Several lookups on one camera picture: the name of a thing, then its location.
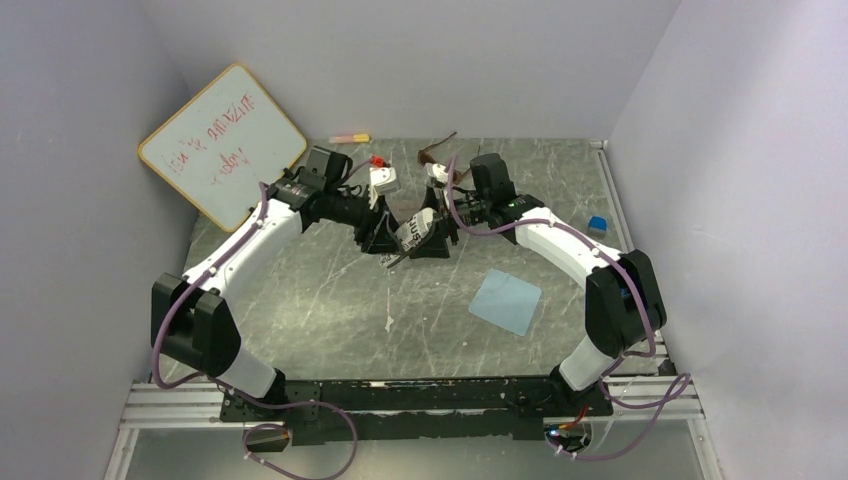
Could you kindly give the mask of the light blue cloth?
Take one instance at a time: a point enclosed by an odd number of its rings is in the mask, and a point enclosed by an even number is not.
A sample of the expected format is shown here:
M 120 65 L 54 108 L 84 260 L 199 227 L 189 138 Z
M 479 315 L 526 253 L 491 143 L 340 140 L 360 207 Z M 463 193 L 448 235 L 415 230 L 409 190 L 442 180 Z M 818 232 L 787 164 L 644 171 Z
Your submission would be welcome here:
M 525 336 L 541 295 L 540 287 L 500 270 L 490 269 L 468 311 L 517 336 Z

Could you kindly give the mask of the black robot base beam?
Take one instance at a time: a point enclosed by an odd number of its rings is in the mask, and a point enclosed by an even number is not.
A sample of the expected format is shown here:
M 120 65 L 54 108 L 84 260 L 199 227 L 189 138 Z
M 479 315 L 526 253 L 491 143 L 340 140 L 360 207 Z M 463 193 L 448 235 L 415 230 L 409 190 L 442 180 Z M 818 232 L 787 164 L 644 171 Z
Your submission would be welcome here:
M 557 424 L 609 417 L 597 387 L 569 393 L 547 375 L 407 380 L 289 380 L 294 408 L 270 410 L 227 393 L 219 418 L 282 423 L 296 446 L 365 441 L 508 436 L 536 440 Z

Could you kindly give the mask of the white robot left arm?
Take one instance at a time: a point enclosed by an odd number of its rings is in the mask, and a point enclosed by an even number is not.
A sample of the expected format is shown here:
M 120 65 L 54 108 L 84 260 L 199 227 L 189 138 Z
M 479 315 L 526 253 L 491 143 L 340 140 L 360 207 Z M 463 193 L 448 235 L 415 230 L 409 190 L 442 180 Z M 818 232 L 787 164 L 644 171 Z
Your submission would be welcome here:
M 305 165 L 273 184 L 247 220 L 203 262 L 151 290 L 151 380 L 163 390 L 207 377 L 246 399 L 258 418 L 278 417 L 288 401 L 285 374 L 244 345 L 228 300 L 278 251 L 321 220 L 353 227 L 365 252 L 401 254 L 398 225 L 385 197 L 400 187 L 395 166 L 313 148 Z

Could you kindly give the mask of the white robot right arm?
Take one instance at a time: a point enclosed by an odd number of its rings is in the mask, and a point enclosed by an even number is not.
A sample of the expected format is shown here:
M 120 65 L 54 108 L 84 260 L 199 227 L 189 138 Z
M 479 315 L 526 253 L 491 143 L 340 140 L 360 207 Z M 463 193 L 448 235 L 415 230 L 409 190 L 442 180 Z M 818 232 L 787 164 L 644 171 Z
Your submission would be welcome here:
M 584 289 L 585 335 L 556 367 L 549 389 L 553 408 L 576 413 L 588 400 L 588 388 L 609 374 L 634 345 L 652 343 L 667 314 L 649 257 L 634 249 L 620 252 L 559 219 L 537 198 L 518 194 L 506 162 L 497 153 L 470 162 L 474 188 L 457 200 L 450 166 L 427 166 L 435 196 L 394 234 L 402 253 L 423 254 L 429 240 L 445 239 L 458 229 L 475 235 L 499 234 L 539 254 Z

